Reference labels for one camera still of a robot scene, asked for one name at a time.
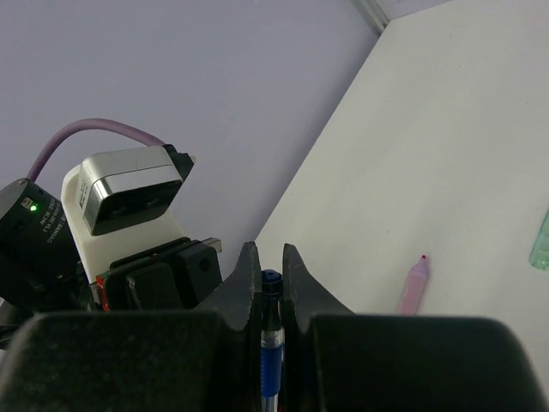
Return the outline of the left aluminium frame post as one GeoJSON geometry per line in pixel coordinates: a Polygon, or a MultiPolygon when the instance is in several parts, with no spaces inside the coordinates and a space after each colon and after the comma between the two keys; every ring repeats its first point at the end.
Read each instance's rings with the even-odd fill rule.
{"type": "Polygon", "coordinates": [[[381,35],[389,25],[390,19],[376,0],[351,0],[351,4],[377,35],[381,35]]]}

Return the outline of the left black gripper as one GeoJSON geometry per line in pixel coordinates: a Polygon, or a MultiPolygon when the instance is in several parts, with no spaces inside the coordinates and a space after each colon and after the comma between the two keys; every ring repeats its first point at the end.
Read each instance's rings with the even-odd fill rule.
{"type": "Polygon", "coordinates": [[[217,238],[183,237],[119,259],[96,276],[96,304],[120,310],[189,310],[222,283],[217,238]]]}

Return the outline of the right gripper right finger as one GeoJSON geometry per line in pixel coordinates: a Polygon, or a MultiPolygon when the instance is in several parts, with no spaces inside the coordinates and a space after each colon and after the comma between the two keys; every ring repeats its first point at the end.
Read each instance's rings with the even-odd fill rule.
{"type": "Polygon", "coordinates": [[[541,411],[519,340],[489,318],[359,315],[285,245],[285,411],[541,411]]]}

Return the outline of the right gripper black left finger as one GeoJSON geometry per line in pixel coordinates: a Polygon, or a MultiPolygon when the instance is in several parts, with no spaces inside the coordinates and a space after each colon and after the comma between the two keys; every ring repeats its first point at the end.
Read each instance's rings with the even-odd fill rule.
{"type": "Polygon", "coordinates": [[[242,246],[190,311],[29,319],[1,364],[4,411],[258,411],[261,267],[242,246]]]}

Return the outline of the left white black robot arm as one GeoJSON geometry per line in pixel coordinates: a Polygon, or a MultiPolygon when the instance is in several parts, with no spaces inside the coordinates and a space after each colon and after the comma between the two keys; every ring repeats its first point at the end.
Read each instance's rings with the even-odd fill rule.
{"type": "Polygon", "coordinates": [[[61,202],[18,179],[1,190],[1,346],[43,312],[192,309],[222,282],[220,250],[183,237],[87,276],[61,202]]]}

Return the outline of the pink highlighter marker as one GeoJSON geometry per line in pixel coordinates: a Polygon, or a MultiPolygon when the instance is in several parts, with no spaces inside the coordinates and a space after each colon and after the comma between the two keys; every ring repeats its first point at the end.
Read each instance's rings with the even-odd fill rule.
{"type": "Polygon", "coordinates": [[[429,259],[422,255],[407,273],[395,309],[397,315],[413,316],[419,312],[429,279],[429,259]]]}

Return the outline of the blue ballpoint pen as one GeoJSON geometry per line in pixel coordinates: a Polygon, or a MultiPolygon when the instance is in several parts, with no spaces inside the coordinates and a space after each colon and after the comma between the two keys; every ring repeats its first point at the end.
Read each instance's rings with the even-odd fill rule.
{"type": "Polygon", "coordinates": [[[282,275],[275,270],[262,271],[261,322],[261,401],[262,411],[278,411],[284,329],[280,301],[283,293],[282,275]]]}

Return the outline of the green highlighter marker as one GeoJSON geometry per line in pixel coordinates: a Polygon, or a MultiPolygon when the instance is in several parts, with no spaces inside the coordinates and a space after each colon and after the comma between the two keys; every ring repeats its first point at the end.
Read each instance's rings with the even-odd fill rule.
{"type": "Polygon", "coordinates": [[[540,230],[530,252],[529,263],[537,270],[548,270],[549,266],[549,211],[546,212],[540,230]]]}

